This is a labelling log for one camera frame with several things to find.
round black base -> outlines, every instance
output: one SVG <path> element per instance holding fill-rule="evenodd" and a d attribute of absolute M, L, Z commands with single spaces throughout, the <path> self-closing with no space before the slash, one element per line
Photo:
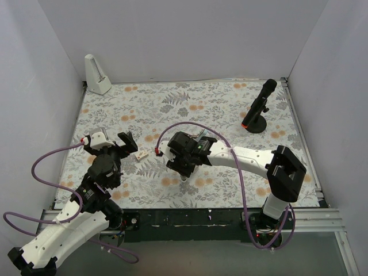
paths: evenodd
<path fill-rule="evenodd" d="M 265 131 L 266 127 L 266 119 L 263 116 L 259 116 L 257 122 L 251 122 L 246 130 L 248 130 L 250 133 L 261 133 Z"/>

gray floor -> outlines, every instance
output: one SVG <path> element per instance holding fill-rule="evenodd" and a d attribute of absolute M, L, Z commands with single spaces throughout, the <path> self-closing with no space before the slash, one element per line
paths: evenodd
<path fill-rule="evenodd" d="M 169 241 L 123 244 L 141 261 L 126 264 L 86 243 L 60 267 L 57 276 L 98 275 L 347 275 L 334 233 L 296 233 L 271 253 L 236 241 Z"/>

white wall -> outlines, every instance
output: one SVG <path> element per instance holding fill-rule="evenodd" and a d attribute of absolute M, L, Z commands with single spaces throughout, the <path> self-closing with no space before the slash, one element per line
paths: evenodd
<path fill-rule="evenodd" d="M 288 76 L 327 0 L 39 0 L 79 76 L 112 82 Z"/>
<path fill-rule="evenodd" d="M 34 181 L 30 167 L 70 142 L 82 82 L 36 0 L 0 0 L 0 26 L 0 212 L 39 218 L 54 191 Z M 49 158 L 39 175 L 57 181 L 62 161 L 62 154 Z M 1 275 L 19 275 L 6 254 L 28 240 L 0 219 Z"/>
<path fill-rule="evenodd" d="M 368 275 L 368 1 L 330 0 L 290 75 L 323 192 Z"/>

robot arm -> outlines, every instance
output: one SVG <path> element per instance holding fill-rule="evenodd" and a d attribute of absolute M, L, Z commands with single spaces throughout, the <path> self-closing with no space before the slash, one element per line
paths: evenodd
<path fill-rule="evenodd" d="M 190 177 L 195 166 L 226 166 L 236 168 L 235 160 L 222 141 L 202 137 L 195 141 L 188 134 L 177 132 L 170 141 L 161 142 L 158 155 L 168 157 L 166 166 Z M 269 180 L 271 194 L 266 199 L 262 214 L 273 221 L 279 220 L 285 207 L 296 202 L 306 168 L 288 147 L 279 145 L 275 151 L 233 148 L 240 168 Z"/>
<path fill-rule="evenodd" d="M 118 146 L 109 141 L 103 128 L 90 132 L 82 139 L 84 149 L 96 155 L 76 192 L 83 202 L 73 195 L 52 224 L 46 227 L 30 243 L 13 248 L 8 256 L 22 275 L 55 275 L 57 268 L 79 246 L 102 230 L 116 229 L 123 222 L 123 212 L 110 199 L 107 189 L 120 185 L 120 159 L 137 151 L 130 132 L 119 133 L 125 143 Z M 82 211 L 69 223 L 58 223 L 73 216 L 83 204 Z"/>

table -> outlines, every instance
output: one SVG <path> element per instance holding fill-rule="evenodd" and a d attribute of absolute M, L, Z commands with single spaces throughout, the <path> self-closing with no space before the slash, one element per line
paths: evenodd
<path fill-rule="evenodd" d="M 119 143 L 119 132 L 131 131 L 139 150 L 149 157 L 138 162 L 131 155 L 122 160 L 121 186 L 111 191 L 122 208 L 235 208 L 242 206 L 239 176 L 233 168 L 201 166 L 186 182 L 169 170 L 164 158 L 156 157 L 154 146 L 160 133 L 180 121 L 194 121 L 224 135 L 234 146 L 275 150 L 288 146 L 307 166 L 301 138 L 296 130 L 281 83 L 269 97 L 267 129 L 252 134 L 240 123 L 259 94 L 264 82 L 188 82 L 113 85 L 105 95 L 86 92 L 77 120 L 72 144 L 89 130 L 105 127 L 109 138 Z M 169 140 L 177 131 L 196 134 L 200 128 L 178 126 L 164 136 Z M 82 147 L 70 150 L 60 183 L 76 189 L 92 164 L 94 156 Z M 261 207 L 270 193 L 268 181 L 244 172 L 248 207 Z M 61 209 L 70 193 L 59 189 L 55 209 Z M 315 179 L 310 169 L 296 207 L 319 206 Z"/>

